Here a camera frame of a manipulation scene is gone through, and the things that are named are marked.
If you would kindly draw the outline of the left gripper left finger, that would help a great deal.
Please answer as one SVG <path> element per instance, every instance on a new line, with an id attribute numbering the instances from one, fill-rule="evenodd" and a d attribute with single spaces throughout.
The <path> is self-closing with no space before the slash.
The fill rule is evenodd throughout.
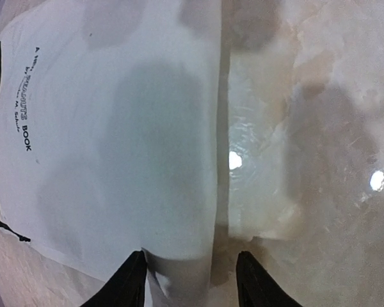
<path id="1" fill-rule="evenodd" d="M 108 282 L 83 307 L 143 307 L 147 261 L 143 251 L 134 251 Z"/>

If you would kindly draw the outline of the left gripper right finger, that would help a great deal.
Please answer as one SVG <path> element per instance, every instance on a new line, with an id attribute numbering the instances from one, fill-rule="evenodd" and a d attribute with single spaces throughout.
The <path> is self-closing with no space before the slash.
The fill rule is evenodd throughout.
<path id="1" fill-rule="evenodd" d="M 238 254 L 236 280 L 240 307 L 301 307 L 249 251 Z"/>

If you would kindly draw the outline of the white cloth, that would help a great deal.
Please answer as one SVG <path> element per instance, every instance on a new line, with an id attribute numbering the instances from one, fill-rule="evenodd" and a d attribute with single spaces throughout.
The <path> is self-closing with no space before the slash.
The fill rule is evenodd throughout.
<path id="1" fill-rule="evenodd" d="M 0 32 L 1 220 L 103 281 L 136 250 L 148 306 L 206 306 L 220 1 L 44 1 Z"/>

